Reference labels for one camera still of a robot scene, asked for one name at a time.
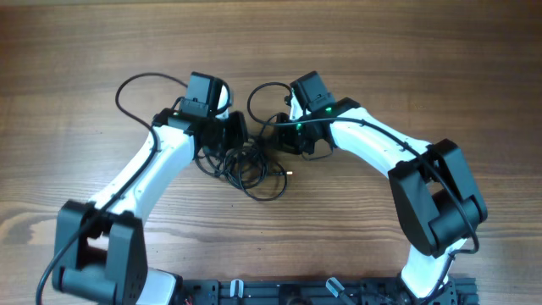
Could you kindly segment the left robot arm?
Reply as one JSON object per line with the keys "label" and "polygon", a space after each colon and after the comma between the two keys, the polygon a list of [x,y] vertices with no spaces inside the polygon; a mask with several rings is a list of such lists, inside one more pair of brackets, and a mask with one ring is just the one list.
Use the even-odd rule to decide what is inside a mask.
{"label": "left robot arm", "polygon": [[68,200],[56,218],[54,256],[36,289],[100,304],[188,304],[183,279],[147,262],[144,224],[172,180],[206,148],[226,153],[246,140],[240,112],[223,80],[194,72],[185,95],[163,109],[123,170],[87,202]]}

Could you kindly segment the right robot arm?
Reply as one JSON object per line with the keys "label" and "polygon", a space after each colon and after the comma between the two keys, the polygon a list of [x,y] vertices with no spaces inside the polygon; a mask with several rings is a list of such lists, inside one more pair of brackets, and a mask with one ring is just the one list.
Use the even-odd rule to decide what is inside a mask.
{"label": "right robot arm", "polygon": [[336,100],[318,72],[287,85],[290,112],[274,140],[288,153],[311,154],[317,141],[350,152],[390,183],[400,227],[411,244],[402,290],[420,304],[441,295],[458,254],[479,250],[476,229],[488,209],[460,147],[418,140],[375,119],[358,102]]}

